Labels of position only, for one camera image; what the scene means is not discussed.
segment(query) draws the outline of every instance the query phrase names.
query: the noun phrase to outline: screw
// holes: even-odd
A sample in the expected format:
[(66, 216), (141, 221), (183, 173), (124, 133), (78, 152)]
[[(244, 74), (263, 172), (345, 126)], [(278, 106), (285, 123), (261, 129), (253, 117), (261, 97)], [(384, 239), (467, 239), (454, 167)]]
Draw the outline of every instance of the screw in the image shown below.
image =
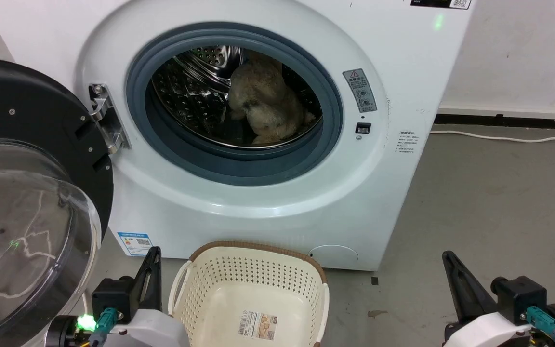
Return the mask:
[(101, 85), (95, 85), (93, 86), (93, 91), (95, 92), (95, 94), (102, 94), (104, 92), (104, 87), (102, 87)]

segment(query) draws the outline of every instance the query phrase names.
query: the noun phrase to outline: black label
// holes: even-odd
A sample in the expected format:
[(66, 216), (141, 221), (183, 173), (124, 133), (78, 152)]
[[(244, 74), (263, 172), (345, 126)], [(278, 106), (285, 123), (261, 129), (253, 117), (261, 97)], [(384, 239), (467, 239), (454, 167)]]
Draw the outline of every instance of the black label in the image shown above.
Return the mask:
[(445, 9), (467, 10), (471, 0), (412, 0), (410, 6), (443, 7)]

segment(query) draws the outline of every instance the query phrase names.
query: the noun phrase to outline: black baseboard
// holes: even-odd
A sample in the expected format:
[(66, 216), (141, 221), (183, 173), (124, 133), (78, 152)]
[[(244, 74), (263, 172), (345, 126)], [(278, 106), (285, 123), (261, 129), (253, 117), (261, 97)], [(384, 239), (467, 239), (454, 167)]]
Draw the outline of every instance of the black baseboard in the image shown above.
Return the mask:
[(468, 116), (462, 114), (436, 114), (434, 124), (487, 125), (490, 127), (544, 128), (555, 129), (555, 119), (489, 116)]

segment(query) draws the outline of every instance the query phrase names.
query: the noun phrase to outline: white plastic basket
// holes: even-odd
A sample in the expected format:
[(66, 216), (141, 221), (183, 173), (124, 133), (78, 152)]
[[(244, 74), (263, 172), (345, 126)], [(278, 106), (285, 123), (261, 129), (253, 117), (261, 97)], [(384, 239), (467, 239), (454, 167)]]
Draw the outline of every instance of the white plastic basket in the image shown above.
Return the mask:
[(192, 347), (319, 347), (328, 312), (329, 288), (314, 259), (246, 242), (196, 250), (168, 299)]

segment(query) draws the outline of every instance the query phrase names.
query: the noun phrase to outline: teal connector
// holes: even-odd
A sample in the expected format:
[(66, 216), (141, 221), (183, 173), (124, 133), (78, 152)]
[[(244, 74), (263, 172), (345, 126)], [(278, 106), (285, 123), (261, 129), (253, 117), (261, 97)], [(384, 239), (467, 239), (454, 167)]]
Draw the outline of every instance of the teal connector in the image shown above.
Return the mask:
[(90, 347), (103, 346), (108, 337), (108, 333), (115, 327), (117, 323), (117, 310), (114, 308), (107, 308), (102, 312), (100, 318), (97, 320), (97, 325), (93, 334), (89, 337)]
[(555, 343), (555, 319), (549, 314), (538, 307), (530, 306), (526, 309), (526, 321), (549, 336)]

